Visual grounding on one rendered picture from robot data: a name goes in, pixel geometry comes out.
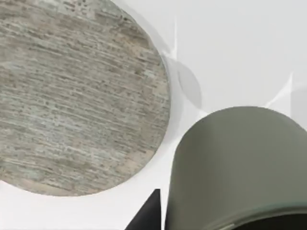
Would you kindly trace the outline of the round grey wooden coaster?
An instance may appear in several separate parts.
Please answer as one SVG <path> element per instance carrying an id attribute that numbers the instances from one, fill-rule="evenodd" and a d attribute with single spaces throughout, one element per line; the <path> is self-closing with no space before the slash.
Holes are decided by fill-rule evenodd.
<path id="1" fill-rule="evenodd" d="M 152 159 L 169 117 L 165 63 L 113 0 L 0 0 L 0 181 L 113 188 Z"/>

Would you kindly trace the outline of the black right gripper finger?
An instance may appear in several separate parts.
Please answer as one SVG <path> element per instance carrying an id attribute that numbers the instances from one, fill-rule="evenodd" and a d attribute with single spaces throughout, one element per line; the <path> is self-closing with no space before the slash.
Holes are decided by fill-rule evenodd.
<path id="1" fill-rule="evenodd" d="M 124 230 L 161 230 L 160 193 L 160 189 L 154 189 Z"/>

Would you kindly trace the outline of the grey-green cup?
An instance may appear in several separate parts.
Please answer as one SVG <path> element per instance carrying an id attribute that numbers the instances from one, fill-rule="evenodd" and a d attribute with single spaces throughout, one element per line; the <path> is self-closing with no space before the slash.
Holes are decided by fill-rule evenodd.
<path id="1" fill-rule="evenodd" d="M 250 106 L 198 121 L 174 155 L 165 230 L 307 230 L 307 131 Z"/>

